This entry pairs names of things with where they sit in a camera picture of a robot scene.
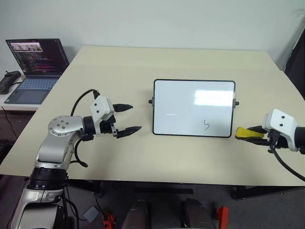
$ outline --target white wall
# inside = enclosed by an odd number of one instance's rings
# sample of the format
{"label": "white wall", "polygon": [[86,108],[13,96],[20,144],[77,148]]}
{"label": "white wall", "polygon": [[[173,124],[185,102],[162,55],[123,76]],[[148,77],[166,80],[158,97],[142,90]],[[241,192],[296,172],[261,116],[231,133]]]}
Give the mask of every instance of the white wall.
{"label": "white wall", "polygon": [[83,45],[267,50],[283,69],[305,0],[0,0],[0,77],[19,69],[5,39]]}

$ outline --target yellow object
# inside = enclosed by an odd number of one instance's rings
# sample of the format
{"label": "yellow object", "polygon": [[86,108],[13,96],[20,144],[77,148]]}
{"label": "yellow object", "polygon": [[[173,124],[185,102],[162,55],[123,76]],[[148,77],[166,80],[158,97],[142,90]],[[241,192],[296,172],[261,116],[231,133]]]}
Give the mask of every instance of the yellow object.
{"label": "yellow object", "polygon": [[260,137],[263,138],[264,134],[245,129],[243,127],[238,127],[236,130],[236,137],[242,137],[242,138],[247,138],[247,137]]}

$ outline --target floor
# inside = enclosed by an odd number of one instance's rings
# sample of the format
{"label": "floor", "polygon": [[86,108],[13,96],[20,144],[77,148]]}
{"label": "floor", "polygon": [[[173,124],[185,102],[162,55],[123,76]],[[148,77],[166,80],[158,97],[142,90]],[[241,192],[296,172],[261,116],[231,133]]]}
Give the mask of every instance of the floor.
{"label": "floor", "polygon": [[[30,115],[9,115],[17,135],[30,120]],[[0,139],[14,135],[3,113],[0,113]],[[5,228],[20,197],[23,177],[3,176],[0,180],[0,228]],[[179,205],[187,198],[199,200],[212,214],[215,207],[229,208],[229,229],[304,229],[305,190],[296,190],[271,196],[235,201],[230,197],[230,187],[220,185],[155,184],[140,182],[107,181],[101,183],[103,197],[97,200],[104,212],[116,217],[116,229],[121,228],[124,218],[138,199],[145,199],[152,206],[152,229],[178,228]],[[186,188],[193,194],[166,194],[136,192],[137,188]],[[69,187],[71,200],[76,204],[80,217],[92,206],[97,208],[95,195],[89,191]],[[101,217],[93,222],[80,222],[81,229],[103,228]]]}

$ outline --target beige tabletop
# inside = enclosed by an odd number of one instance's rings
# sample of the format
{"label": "beige tabletop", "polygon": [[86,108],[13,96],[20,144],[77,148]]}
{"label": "beige tabletop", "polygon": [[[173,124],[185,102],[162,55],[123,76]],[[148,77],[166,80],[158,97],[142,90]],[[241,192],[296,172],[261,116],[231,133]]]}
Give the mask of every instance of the beige tabletop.
{"label": "beige tabletop", "polygon": [[[153,108],[148,100],[157,78],[234,80],[240,105],[234,110],[232,137],[154,135]],[[267,53],[251,51],[84,46],[21,133],[0,166],[0,173],[30,175],[39,146],[47,135],[48,122],[58,115],[68,115],[75,100],[90,88],[98,89],[114,104],[134,106],[115,114],[119,130],[135,125],[142,129],[121,139],[102,135],[81,143],[79,157],[89,167],[70,165],[69,178],[224,185],[305,184],[286,171],[267,152],[267,147],[234,138],[238,126],[261,125],[264,114],[274,108],[305,125],[305,102],[299,92]],[[75,115],[90,115],[92,101],[92,95],[86,96]],[[278,153],[305,175],[303,155],[287,149],[279,149]]]}

